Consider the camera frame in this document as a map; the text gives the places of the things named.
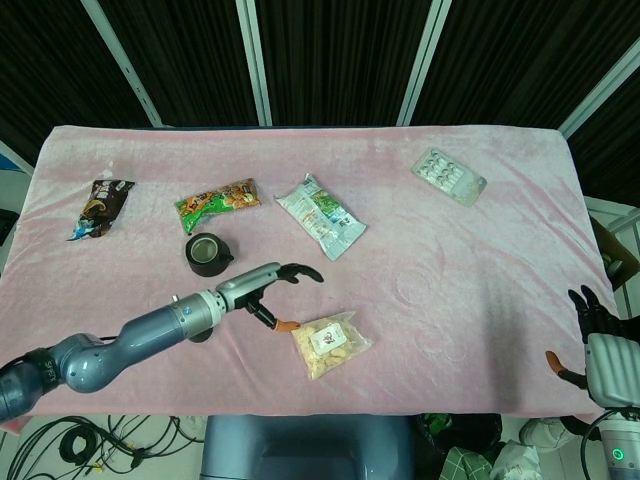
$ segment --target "green snack bag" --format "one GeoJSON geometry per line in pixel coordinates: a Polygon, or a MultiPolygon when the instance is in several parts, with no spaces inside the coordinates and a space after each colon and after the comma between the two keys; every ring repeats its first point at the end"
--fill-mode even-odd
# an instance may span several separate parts
{"type": "Polygon", "coordinates": [[[253,178],[235,182],[209,192],[184,198],[175,203],[182,228],[191,235],[193,229],[205,218],[232,212],[240,208],[260,205],[253,178]]]}

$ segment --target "black curtain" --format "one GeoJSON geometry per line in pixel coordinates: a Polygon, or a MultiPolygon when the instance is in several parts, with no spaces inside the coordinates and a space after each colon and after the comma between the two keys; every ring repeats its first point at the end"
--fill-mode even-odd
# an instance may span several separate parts
{"type": "Polygon", "coordinates": [[[35,165],[56,125],[148,127],[80,2],[3,1],[0,139],[35,165]]]}
{"type": "Polygon", "coordinates": [[[395,125],[428,0],[257,0],[274,125],[395,125]]]}
{"type": "Polygon", "coordinates": [[[413,125],[558,128],[640,36],[640,2],[453,2],[413,125]]]}
{"type": "Polygon", "coordinates": [[[257,125],[233,0],[100,0],[162,121],[257,125]]]}
{"type": "Polygon", "coordinates": [[[640,70],[569,138],[585,195],[640,207],[640,70]]]}

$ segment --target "black tape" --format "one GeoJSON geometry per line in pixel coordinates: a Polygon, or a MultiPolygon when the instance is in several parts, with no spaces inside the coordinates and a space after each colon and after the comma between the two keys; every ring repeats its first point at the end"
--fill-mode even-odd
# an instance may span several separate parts
{"type": "Polygon", "coordinates": [[[49,393],[60,385],[62,376],[53,357],[46,348],[32,350],[24,356],[25,362],[33,363],[38,367],[40,379],[42,380],[42,394],[49,393]]]}
{"type": "Polygon", "coordinates": [[[189,240],[185,255],[191,270],[201,277],[221,274],[233,260],[229,246],[211,233],[199,233],[189,240]]]}

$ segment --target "pill blister pack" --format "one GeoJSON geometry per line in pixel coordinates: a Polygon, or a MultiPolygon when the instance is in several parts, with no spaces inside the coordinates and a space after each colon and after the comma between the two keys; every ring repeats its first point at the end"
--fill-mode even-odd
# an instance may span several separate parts
{"type": "Polygon", "coordinates": [[[487,185],[484,177],[435,148],[427,150],[411,171],[466,207],[475,203],[487,185]]]}

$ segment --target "table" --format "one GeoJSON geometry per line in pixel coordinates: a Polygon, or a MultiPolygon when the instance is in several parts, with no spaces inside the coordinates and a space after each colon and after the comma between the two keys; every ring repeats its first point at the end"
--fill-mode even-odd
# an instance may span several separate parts
{"type": "Polygon", "coordinates": [[[552,349],[567,367],[584,368],[568,288],[588,284],[615,309],[569,149],[551,130],[58,127],[0,280],[2,358],[77,332],[115,335],[173,294],[270,261],[311,265],[326,279],[270,287],[263,303],[275,314],[304,322],[355,310],[373,347],[311,381],[288,334],[233,312],[206,343],[182,343],[95,394],[58,388],[34,413],[599,411],[544,355],[552,349]],[[411,174],[427,147],[487,178],[476,205],[462,207],[411,174]],[[274,200],[306,172],[369,226],[335,263],[274,200]],[[263,205],[198,230],[225,240],[236,260],[220,277],[194,275],[173,202],[247,177],[263,205]],[[67,242],[97,178],[137,184],[107,236],[67,242]]]}

